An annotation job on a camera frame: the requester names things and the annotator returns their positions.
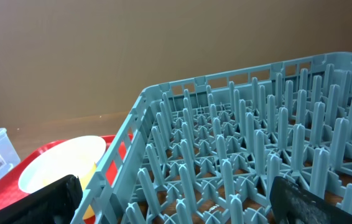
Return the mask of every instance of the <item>brown table surface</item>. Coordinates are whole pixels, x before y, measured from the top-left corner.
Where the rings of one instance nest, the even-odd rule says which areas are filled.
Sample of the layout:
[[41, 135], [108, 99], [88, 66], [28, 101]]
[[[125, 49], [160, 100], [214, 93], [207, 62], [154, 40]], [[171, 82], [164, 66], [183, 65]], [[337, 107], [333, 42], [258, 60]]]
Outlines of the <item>brown table surface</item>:
[[[101, 116], [87, 116], [84, 118], [65, 119], [59, 121], [50, 121], [41, 124], [31, 124], [26, 126], [11, 127], [7, 129], [7, 134], [15, 147], [20, 159], [25, 159], [31, 152], [38, 147], [43, 146], [52, 141], [59, 139], [71, 139], [83, 135], [110, 135], [116, 134], [121, 127], [127, 112], [115, 114], [103, 114]], [[352, 177], [348, 175], [341, 176], [343, 185], [352, 182]], [[219, 194], [224, 195], [224, 189], [219, 189]], [[166, 193], [160, 192], [158, 198], [160, 202], [165, 200]], [[201, 195], [196, 192], [196, 198], [199, 199]], [[341, 197], [333, 195], [329, 192], [325, 194], [325, 200], [336, 204], [341, 202]], [[147, 211], [147, 204], [139, 203], [142, 212]], [[199, 208], [200, 211], [209, 210], [215, 203], [210, 201]], [[260, 205], [252, 200], [246, 200], [243, 203], [243, 208], [259, 208]], [[169, 215], [175, 213], [175, 203], [167, 208], [164, 213]], [[193, 218], [194, 223], [201, 223], [198, 217]]]

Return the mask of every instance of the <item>brown wall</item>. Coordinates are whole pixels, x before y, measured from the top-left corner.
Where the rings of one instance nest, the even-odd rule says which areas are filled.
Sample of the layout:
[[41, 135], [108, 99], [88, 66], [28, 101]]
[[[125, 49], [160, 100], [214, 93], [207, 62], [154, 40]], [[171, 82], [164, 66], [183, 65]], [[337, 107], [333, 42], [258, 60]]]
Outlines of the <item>brown wall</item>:
[[127, 111], [149, 85], [352, 51], [352, 1], [0, 0], [0, 126]]

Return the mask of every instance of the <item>dish rack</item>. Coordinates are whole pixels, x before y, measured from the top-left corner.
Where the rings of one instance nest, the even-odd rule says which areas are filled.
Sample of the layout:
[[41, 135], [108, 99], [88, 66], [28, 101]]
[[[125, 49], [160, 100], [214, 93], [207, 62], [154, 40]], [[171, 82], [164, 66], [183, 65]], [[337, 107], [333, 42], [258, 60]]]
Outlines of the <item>dish rack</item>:
[[72, 223], [267, 223], [278, 175], [352, 214], [352, 53], [147, 87]]

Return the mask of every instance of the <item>background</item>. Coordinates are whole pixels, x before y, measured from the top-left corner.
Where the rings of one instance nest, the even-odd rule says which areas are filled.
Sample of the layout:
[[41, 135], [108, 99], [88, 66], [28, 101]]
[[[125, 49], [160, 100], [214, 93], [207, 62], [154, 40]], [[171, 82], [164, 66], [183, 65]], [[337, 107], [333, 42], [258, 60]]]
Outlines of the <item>background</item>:
[[0, 0], [0, 127], [129, 111], [150, 85], [334, 51], [352, 52], [352, 1]]

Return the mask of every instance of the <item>black object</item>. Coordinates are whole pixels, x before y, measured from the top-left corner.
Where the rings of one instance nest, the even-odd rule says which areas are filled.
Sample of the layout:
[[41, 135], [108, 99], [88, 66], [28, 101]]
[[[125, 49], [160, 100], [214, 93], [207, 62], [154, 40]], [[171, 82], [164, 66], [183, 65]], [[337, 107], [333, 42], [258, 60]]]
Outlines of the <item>black object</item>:
[[274, 178], [270, 203], [277, 223], [352, 223], [352, 215], [291, 181]]
[[70, 223], [81, 200], [79, 179], [67, 175], [0, 210], [0, 223]]

